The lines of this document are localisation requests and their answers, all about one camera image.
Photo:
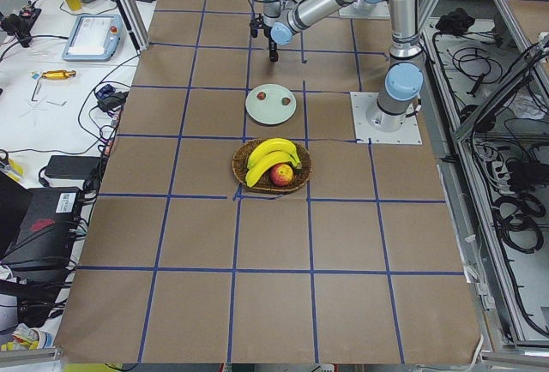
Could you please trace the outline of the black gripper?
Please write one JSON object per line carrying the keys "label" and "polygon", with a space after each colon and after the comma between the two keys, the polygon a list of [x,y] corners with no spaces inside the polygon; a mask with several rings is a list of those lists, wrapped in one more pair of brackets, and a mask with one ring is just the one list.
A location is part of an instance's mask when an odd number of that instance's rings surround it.
{"label": "black gripper", "polygon": [[279,54],[277,51],[278,44],[274,41],[271,35],[271,29],[266,30],[266,37],[268,38],[268,48],[269,48],[269,61],[271,63],[278,62]]}

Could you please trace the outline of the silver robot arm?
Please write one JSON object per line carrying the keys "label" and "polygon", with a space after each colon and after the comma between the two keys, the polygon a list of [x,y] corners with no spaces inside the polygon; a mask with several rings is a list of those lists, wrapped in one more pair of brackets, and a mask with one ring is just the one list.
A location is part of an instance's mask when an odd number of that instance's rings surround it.
{"label": "silver robot arm", "polygon": [[[261,0],[263,12],[250,19],[250,36],[260,31],[268,40],[269,59],[278,60],[277,47],[287,45],[333,13],[357,0]],[[366,120],[375,129],[395,132],[424,84],[419,63],[419,0],[389,0],[392,46],[390,66],[376,101],[368,106]]]}

